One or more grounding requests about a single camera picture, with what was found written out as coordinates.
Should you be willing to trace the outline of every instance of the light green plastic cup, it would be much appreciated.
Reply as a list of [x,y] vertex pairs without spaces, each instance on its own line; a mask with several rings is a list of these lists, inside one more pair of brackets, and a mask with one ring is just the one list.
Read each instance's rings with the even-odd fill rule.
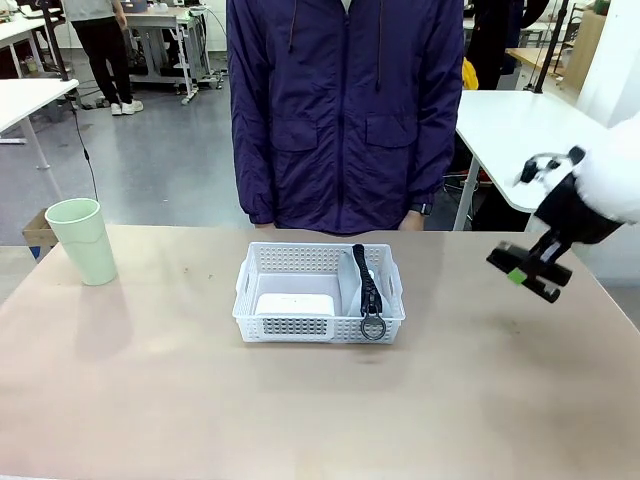
[[111,244],[100,204],[72,198],[49,207],[44,214],[85,285],[104,285],[116,277]]

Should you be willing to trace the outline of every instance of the black smartwatch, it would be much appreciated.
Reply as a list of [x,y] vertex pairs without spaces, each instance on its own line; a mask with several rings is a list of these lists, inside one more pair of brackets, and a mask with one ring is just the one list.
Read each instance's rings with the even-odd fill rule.
[[433,210],[433,205],[428,203],[414,203],[409,207],[409,210],[412,212],[418,212],[423,217],[428,217],[431,215],[431,210]]

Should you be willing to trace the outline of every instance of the jacket drawstring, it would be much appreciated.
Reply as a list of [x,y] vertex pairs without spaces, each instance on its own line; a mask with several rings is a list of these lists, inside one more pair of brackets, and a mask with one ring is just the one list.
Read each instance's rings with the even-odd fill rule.
[[376,92],[379,92],[382,88],[382,9],[384,7],[384,0],[380,0],[380,13],[378,14],[378,61],[377,61],[377,78],[376,78]]
[[293,0],[293,18],[291,19],[291,29],[289,30],[289,53],[293,50],[293,34],[296,28],[296,17],[298,16],[298,0]]

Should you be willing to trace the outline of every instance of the purple jacket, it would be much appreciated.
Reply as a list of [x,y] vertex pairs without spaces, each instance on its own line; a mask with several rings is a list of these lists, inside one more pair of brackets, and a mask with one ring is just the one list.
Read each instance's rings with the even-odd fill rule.
[[462,0],[228,0],[236,180],[253,223],[351,234],[430,204],[453,156]]

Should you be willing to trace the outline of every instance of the brown table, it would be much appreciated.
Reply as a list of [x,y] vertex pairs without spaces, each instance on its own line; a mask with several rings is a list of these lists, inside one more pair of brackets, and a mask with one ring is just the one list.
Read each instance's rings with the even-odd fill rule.
[[393,346],[242,343],[252,240],[110,227],[120,276],[56,248],[0,310],[0,472],[101,479],[637,479],[640,338],[573,255],[556,305],[484,258],[526,234],[375,233],[407,320]]
[[[542,66],[544,65],[544,59],[547,55],[547,48],[507,48],[506,52],[508,55],[512,56],[519,62],[522,62],[524,65],[531,67],[535,70],[542,70]],[[549,67],[548,75],[550,77],[561,77],[564,75],[564,67],[558,65],[558,68],[555,69],[557,55],[559,55],[560,49],[557,50],[556,54],[551,61],[551,66]]]

